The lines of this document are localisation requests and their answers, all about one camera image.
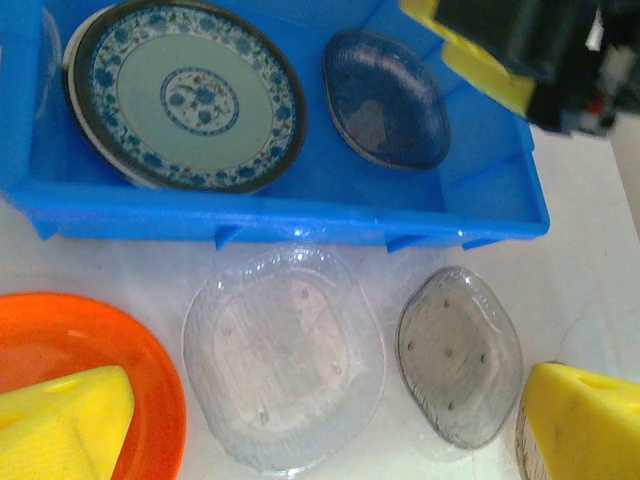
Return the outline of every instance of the blue bowl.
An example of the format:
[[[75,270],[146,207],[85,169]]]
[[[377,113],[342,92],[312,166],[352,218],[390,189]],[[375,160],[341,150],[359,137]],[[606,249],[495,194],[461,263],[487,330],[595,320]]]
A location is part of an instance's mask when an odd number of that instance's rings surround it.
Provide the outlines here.
[[[324,51],[331,118],[347,143],[372,162],[428,170],[451,144],[442,93],[424,61],[367,30],[334,36]]]

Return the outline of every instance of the white surface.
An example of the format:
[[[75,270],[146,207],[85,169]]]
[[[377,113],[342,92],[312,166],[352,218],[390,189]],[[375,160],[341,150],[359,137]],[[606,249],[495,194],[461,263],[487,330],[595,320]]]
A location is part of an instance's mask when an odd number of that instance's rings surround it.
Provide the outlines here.
[[[444,265],[477,272],[516,327],[525,369],[559,359],[640,382],[640,245],[611,145],[536,132],[537,165],[551,210],[549,235],[464,252],[332,248],[354,270],[387,347],[388,378],[365,431],[308,479],[517,480],[513,415],[486,449],[454,463],[404,390],[391,350],[400,311]],[[26,220],[0,206],[0,291],[50,289],[88,295],[131,313],[173,356],[184,382],[189,436],[181,479],[258,478],[225,457],[209,434],[180,358],[184,316],[205,279],[265,247],[76,241],[42,243]]]

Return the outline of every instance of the blue plastic tray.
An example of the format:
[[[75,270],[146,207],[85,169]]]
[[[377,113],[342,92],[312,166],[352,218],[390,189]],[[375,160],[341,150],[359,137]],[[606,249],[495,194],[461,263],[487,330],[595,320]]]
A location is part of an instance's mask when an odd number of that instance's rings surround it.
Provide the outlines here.
[[[300,157],[279,180],[250,196],[139,189],[85,144],[52,63],[57,48],[51,25],[53,20],[64,46],[108,0],[2,3],[0,189],[44,239],[60,233],[213,240],[219,247],[229,241],[309,240],[394,251],[530,240],[549,228],[527,124],[451,72],[440,60],[440,38],[404,15],[397,0],[217,3],[273,39],[300,76],[308,102],[309,132]],[[335,130],[322,83],[322,50],[334,33],[349,27],[406,43],[440,81],[452,143],[437,169],[416,173],[374,165]]]

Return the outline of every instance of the orange plastic plate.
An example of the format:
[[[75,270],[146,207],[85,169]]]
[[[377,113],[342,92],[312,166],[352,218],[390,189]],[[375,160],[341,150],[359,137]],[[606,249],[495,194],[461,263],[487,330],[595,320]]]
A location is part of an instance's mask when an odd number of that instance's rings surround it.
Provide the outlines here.
[[[124,368],[135,397],[113,480],[176,478],[186,440],[184,392],[153,335],[129,315],[82,297],[0,297],[0,393],[106,365]]]

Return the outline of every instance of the floral plate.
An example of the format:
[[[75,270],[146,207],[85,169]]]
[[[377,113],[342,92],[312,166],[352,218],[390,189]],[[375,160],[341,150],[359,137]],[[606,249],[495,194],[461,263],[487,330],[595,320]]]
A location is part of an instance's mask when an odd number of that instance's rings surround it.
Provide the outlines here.
[[[94,148],[147,187],[251,192],[306,134],[284,55],[235,15],[195,1],[128,2],[86,28],[68,95]]]

